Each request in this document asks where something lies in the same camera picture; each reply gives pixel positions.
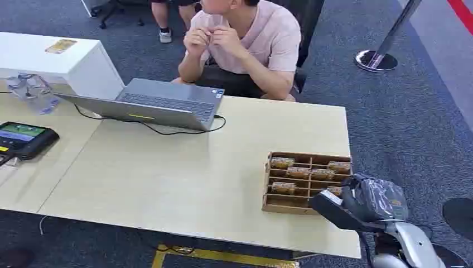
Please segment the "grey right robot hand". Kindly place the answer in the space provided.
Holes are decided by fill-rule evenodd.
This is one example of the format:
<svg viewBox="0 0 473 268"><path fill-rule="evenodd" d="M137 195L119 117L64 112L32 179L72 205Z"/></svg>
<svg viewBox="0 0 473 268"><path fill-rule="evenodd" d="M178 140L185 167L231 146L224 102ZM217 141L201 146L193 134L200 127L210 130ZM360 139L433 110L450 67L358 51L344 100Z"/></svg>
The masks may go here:
<svg viewBox="0 0 473 268"><path fill-rule="evenodd" d="M409 210L403 189L389 180L352 174L342 182L342 205L364 222L401 220Z"/></svg>

